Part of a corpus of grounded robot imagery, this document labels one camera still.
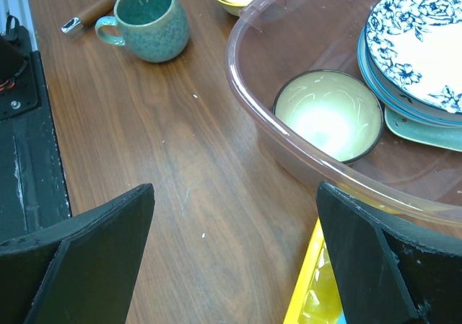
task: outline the mug handle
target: mug handle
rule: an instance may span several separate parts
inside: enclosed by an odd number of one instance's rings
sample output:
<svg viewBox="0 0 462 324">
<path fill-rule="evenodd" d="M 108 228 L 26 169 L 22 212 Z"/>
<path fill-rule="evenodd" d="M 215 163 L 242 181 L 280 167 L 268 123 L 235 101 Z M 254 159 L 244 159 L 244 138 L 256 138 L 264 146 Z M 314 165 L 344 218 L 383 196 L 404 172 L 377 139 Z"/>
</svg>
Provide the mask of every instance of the mug handle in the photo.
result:
<svg viewBox="0 0 462 324">
<path fill-rule="evenodd" d="M 114 16 L 101 17 L 95 25 L 96 35 L 110 45 L 125 46 L 125 40 L 122 37 L 116 37 L 115 35 L 109 35 L 103 32 L 100 28 L 105 26 L 117 27 L 117 19 Z"/>
</svg>

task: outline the wood grain surface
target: wood grain surface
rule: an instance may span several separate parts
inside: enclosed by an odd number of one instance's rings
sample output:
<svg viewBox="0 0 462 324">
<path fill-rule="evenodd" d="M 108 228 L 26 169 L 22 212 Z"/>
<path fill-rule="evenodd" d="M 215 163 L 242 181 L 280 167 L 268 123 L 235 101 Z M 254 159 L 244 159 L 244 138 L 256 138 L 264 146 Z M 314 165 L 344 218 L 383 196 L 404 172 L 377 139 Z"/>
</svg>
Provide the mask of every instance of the wood grain surface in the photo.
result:
<svg viewBox="0 0 462 324">
<path fill-rule="evenodd" d="M 214 0 L 180 0 L 191 40 L 176 59 L 148 64 L 93 28 L 61 33 L 96 1 L 30 3 L 74 214 L 154 185 L 127 323 L 281 323 L 317 219 L 315 189 L 274 161 L 232 96 L 225 46 L 236 18 Z"/>
</svg>

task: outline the blue floral pattern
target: blue floral pattern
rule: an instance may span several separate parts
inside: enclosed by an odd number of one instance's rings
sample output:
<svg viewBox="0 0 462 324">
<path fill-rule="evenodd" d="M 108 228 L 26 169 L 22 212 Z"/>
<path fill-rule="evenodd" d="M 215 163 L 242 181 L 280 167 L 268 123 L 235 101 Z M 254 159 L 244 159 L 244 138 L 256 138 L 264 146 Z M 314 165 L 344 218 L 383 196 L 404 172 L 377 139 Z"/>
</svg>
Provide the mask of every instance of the blue floral pattern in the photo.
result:
<svg viewBox="0 0 462 324">
<path fill-rule="evenodd" d="M 396 52 L 390 35 L 412 32 L 424 42 L 431 27 L 462 22 L 462 0 L 381 0 L 371 11 L 365 32 L 370 55 L 378 68 L 403 91 L 418 84 L 422 73 L 410 63 L 396 61 Z M 446 86 L 425 99 L 432 105 L 450 112 L 462 113 L 462 93 L 456 94 Z"/>
</svg>

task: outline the black cylinder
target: black cylinder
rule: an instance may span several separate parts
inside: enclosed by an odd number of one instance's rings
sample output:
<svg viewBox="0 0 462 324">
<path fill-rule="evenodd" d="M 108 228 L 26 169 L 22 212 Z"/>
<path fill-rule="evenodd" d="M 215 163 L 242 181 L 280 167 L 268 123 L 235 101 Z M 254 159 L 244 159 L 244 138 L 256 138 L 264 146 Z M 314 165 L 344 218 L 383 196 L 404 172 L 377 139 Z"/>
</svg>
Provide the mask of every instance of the black cylinder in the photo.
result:
<svg viewBox="0 0 462 324">
<path fill-rule="evenodd" d="M 0 84 L 18 75 L 25 57 L 0 35 Z"/>
</svg>

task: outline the mug rim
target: mug rim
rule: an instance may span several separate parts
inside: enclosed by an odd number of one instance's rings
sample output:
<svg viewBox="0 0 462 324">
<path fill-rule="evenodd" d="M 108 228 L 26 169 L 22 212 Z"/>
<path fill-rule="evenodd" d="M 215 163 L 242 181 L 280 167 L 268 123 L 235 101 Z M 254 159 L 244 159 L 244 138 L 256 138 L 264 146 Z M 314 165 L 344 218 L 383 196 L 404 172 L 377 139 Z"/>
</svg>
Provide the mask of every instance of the mug rim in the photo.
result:
<svg viewBox="0 0 462 324">
<path fill-rule="evenodd" d="M 149 25 L 153 25 L 154 23 L 156 22 L 159 22 L 161 19 L 165 18 L 165 16 L 169 13 L 169 11 L 173 8 L 173 4 L 175 3 L 175 0 L 172 0 L 170 2 L 170 6 L 168 7 L 168 9 L 162 14 L 161 17 L 159 17 L 158 19 L 155 19 L 154 21 L 151 21 L 151 22 L 148 22 L 148 23 L 144 23 L 142 25 L 133 25 L 131 23 L 127 23 L 125 21 L 123 21 L 119 16 L 118 16 L 118 13 L 117 13 L 117 9 L 118 9 L 118 3 L 120 2 L 121 0 L 117 0 L 115 2 L 115 5 L 114 5 L 114 16 L 115 18 L 117 19 L 117 22 L 121 23 L 122 25 L 125 25 L 127 27 L 146 27 L 146 26 L 149 26 Z"/>
</svg>

